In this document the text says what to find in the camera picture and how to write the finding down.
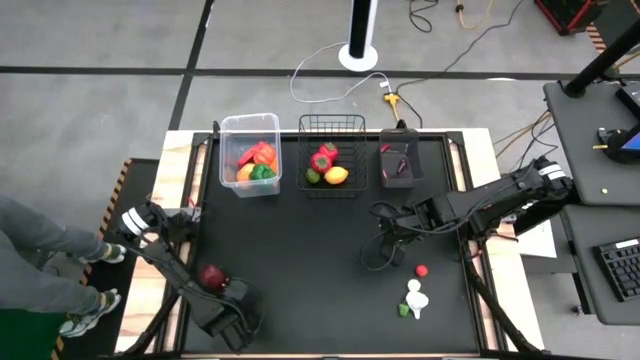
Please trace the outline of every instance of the gray pants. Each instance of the gray pants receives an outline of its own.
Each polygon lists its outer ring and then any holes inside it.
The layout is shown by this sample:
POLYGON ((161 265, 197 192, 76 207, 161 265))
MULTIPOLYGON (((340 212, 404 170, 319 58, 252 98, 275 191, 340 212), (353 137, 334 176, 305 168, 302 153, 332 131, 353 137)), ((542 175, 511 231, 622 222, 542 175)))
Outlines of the gray pants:
POLYGON ((99 308, 95 288, 39 271, 18 253, 35 250, 97 259, 107 247, 91 232, 57 224, 0 194, 0 308, 80 315, 99 308))

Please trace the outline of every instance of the green mat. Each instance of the green mat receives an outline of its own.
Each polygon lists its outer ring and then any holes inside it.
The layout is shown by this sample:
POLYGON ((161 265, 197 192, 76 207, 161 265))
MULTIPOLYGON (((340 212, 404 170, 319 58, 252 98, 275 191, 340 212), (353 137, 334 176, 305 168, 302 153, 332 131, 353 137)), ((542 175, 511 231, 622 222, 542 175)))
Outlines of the green mat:
POLYGON ((0 310, 0 359, 51 359, 66 314, 0 310))

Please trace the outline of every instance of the black wire basket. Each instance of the black wire basket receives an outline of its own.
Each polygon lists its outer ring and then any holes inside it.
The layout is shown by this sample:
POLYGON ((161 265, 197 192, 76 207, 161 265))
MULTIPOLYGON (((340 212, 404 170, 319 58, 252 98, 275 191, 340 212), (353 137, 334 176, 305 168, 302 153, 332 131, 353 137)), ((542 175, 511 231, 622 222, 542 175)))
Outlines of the black wire basket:
POLYGON ((364 118, 360 115, 302 115, 298 135, 298 188, 312 199, 355 199, 367 188, 367 138, 364 118), (345 168, 349 175, 338 185, 324 179, 316 184, 307 181, 311 156, 331 142, 338 148, 334 166, 345 168))

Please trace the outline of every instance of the sneaker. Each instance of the sneaker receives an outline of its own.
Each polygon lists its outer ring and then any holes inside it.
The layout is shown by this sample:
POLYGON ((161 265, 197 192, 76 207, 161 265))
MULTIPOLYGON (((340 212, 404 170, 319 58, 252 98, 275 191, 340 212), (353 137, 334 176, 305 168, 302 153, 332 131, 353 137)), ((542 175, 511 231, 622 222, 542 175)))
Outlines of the sneaker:
POLYGON ((69 320, 60 326, 60 336, 62 337, 78 337, 84 335, 87 331, 98 325, 98 320, 102 315, 110 313, 118 306, 122 296, 118 295, 117 289, 111 289, 101 293, 105 297, 105 302, 98 310, 87 315, 71 315, 69 320))
POLYGON ((93 264, 98 261, 106 261, 109 264, 117 264, 122 260, 124 260, 124 254, 127 253, 126 247, 118 244, 112 244, 112 243, 105 243, 105 244, 107 244, 107 247, 109 249, 107 250, 107 252, 103 257, 100 257, 97 259, 91 259, 91 260, 88 260, 86 258, 79 258, 78 260, 80 260, 80 262, 83 264, 86 264, 86 263, 93 264))

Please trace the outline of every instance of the white cable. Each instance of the white cable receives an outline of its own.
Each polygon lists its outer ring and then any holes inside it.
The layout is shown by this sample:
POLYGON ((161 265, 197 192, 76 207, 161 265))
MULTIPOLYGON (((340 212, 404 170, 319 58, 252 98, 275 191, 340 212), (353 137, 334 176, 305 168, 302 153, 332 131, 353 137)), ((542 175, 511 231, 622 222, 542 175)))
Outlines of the white cable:
POLYGON ((305 62, 307 62, 309 59, 311 59, 312 57, 318 55, 319 53, 327 50, 327 49, 331 49, 334 48, 336 46, 341 46, 341 45, 345 45, 347 44, 346 42, 339 42, 339 43, 335 43, 335 44, 331 44, 329 46, 325 46, 323 48, 320 48, 318 51, 314 52, 313 54, 311 54, 311 56, 305 58, 304 60, 302 60, 300 62, 300 65, 298 65, 298 67, 296 68, 296 71, 293 72, 293 76, 291 76, 291 80, 289 81, 289 92, 291 92, 291 97, 293 97, 293 99, 299 103, 305 103, 305 104, 320 104, 320 103, 325 103, 325 102, 330 102, 330 101, 338 101, 338 100, 342 100, 344 98, 346 98, 347 96, 349 96, 349 94, 355 90, 358 86, 362 85, 365 81, 369 80, 370 77, 374 76, 374 75, 380 75, 382 76, 385 81, 387 82, 387 88, 389 89, 389 92, 391 91, 391 84, 389 83, 389 78, 387 78, 387 75, 381 73, 381 72, 374 72, 369 74, 369 76, 367 76, 366 78, 360 80, 357 84, 353 85, 349 90, 347 90, 346 93, 344 93, 344 95, 340 96, 340 97, 336 97, 336 98, 327 98, 327 99, 321 99, 321 100, 301 100, 298 99, 296 97, 296 95, 293 93, 293 80, 295 80, 296 75, 298 74, 298 71, 300 70, 300 68, 302 67, 302 65, 304 65, 305 62))

